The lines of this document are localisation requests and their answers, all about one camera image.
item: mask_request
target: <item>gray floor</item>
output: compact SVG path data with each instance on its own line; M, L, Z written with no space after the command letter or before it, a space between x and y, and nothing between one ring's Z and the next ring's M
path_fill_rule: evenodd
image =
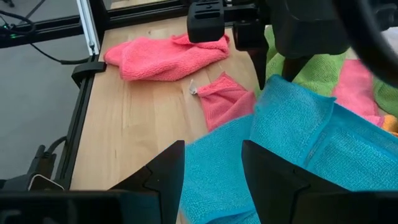
M0 1L0 9L25 16L38 2L14 0L16 7L11 9ZM30 19L74 14L78 14L76 1L47 0ZM64 60L88 56L82 35L37 46ZM73 66L53 62L29 45L0 49L0 65L0 179L8 179L27 172L40 144L48 146L66 135L78 88L70 78Z

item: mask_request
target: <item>pile of towels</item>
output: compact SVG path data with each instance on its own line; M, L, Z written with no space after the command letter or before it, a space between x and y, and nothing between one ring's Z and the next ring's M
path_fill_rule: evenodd
M316 55L288 83L272 28L267 84L248 91L225 72L193 94L209 134L187 145L181 208L190 223L259 223L244 178L242 141L349 190L398 190L398 90L359 60ZM193 44L188 35L141 37L109 49L123 80L172 82L228 57L229 37Z

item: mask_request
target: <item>pink microfiber cloth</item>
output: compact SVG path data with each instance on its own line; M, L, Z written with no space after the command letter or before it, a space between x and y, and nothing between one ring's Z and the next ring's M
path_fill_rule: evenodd
M175 81L229 55L229 37L193 44L188 34L169 39L140 37L110 48L106 63L119 66L123 80Z
M225 72L213 83L197 90L209 131L232 119L252 114L256 103L253 91L247 91Z
M384 117L373 98L373 78L359 60L345 60L332 95L336 103L381 127Z

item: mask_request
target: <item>blue fabric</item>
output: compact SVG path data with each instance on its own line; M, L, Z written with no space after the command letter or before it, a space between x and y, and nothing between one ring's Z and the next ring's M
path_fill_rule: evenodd
M274 75L254 115L186 147L181 207L192 224L259 223L244 179L242 140L349 190L398 189L398 138Z

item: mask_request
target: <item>table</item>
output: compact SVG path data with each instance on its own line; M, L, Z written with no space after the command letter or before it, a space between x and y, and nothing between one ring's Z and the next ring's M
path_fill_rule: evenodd
M134 4L115 2L112 7ZM123 27L105 32L100 60L106 50L136 37L167 38L187 31L186 17ZM232 37L231 30L226 33ZM207 133L197 96L189 93L214 81L221 72L253 90L257 77L246 52L234 48L226 60L209 65L176 82L120 79L117 67L108 65L93 82L90 102L72 176L71 190L106 190L135 173L179 139L192 142Z

